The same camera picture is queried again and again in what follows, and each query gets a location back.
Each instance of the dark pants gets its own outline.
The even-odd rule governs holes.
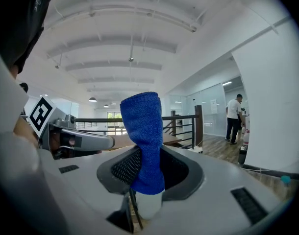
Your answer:
[[[239,121],[237,118],[227,117],[227,122],[228,122],[228,127],[227,127],[226,139],[230,139],[231,129],[233,128],[231,142],[234,143],[236,142],[236,137],[239,129]]]

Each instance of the wooden railing post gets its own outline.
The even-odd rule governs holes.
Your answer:
[[[202,106],[196,105],[195,114],[199,117],[195,118],[195,127],[196,127],[196,138],[195,145],[202,147],[203,145],[203,114],[202,114]]]
[[[175,111],[171,111],[171,116],[174,117],[175,116]],[[171,121],[171,126],[172,126],[172,134],[175,134],[176,130],[175,130],[175,126],[176,126],[176,120],[173,119]]]

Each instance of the black slot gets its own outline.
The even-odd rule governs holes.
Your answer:
[[[79,169],[79,167],[75,164],[59,168],[61,173],[66,173],[66,172],[73,171],[73,170],[76,170],[76,169]]]
[[[245,212],[252,225],[267,216],[267,212],[245,188],[232,190],[231,193]]]

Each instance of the wooden floor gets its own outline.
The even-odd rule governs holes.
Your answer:
[[[186,139],[189,138],[191,134],[189,133],[180,136],[182,139]],[[243,143],[241,132],[238,133],[236,142],[237,142],[236,145],[231,145],[229,144],[229,142],[227,142],[224,139],[224,137],[217,137],[217,136],[204,134],[203,145],[202,145],[203,154],[214,158],[222,159],[230,163],[236,164],[237,166],[240,166],[238,164],[239,148]],[[191,144],[191,140],[183,141],[181,142],[181,144],[183,145]],[[280,178],[264,175],[250,170],[246,170],[246,172],[249,173],[251,176],[253,176],[255,179],[257,179],[258,181],[260,181],[262,184],[270,188],[274,192],[274,194],[282,201],[292,198],[295,195],[295,192],[299,186],[299,180],[291,180],[291,183],[288,187],[287,194],[284,195],[283,184]],[[138,233],[140,232],[141,228],[137,222],[132,207],[131,210],[132,210],[132,221],[135,230],[134,233]],[[146,226],[148,222],[142,220],[142,224],[143,226]]]

